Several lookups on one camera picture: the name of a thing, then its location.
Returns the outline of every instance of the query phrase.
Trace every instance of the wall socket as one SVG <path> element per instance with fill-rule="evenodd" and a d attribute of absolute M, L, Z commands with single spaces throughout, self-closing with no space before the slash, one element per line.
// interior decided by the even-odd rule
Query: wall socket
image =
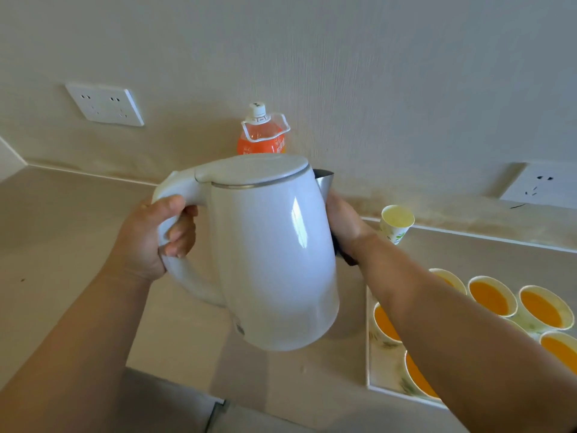
<path fill-rule="evenodd" d="M 526 163 L 501 199 L 577 209 L 577 164 Z"/>
<path fill-rule="evenodd" d="M 66 84 L 66 89 L 90 121 L 144 125 L 139 109 L 127 89 L 80 84 Z"/>

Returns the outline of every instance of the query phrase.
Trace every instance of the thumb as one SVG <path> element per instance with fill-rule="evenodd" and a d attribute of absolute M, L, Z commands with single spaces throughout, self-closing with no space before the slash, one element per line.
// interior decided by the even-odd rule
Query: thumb
<path fill-rule="evenodd" d="M 178 216 L 186 205 L 181 195 L 163 197 L 146 209 L 146 222 L 151 226 L 158 226 L 166 219 Z"/>

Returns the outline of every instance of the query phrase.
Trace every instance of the plastic bottle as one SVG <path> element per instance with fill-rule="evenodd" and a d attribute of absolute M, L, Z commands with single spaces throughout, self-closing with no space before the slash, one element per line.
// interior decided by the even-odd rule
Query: plastic bottle
<path fill-rule="evenodd" d="M 264 103 L 250 104 L 250 115 L 242 123 L 237 153 L 284 153 L 285 134 L 290 126 L 283 114 L 267 114 Z"/>

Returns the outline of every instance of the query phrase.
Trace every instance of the kettle spout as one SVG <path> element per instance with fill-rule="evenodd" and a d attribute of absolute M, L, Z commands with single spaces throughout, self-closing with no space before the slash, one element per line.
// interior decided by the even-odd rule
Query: kettle spout
<path fill-rule="evenodd" d="M 328 190 L 331 188 L 332 179 L 335 177 L 335 174 L 329 170 L 323 170 L 321 168 L 314 168 L 313 172 L 314 179 L 319 184 L 322 199 L 327 202 Z"/>

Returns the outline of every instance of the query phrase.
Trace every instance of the kettle body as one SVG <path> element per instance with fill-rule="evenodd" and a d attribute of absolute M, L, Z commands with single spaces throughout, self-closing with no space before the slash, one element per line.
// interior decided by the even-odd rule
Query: kettle body
<path fill-rule="evenodd" d="M 186 259 L 163 257 L 191 293 L 226 306 L 235 329 L 264 350 L 319 339 L 339 309 L 335 252 L 324 200 L 305 158 L 236 156 L 172 174 L 154 200 L 182 194 L 208 207 L 218 285 Z M 159 228 L 160 244 L 177 218 Z"/>

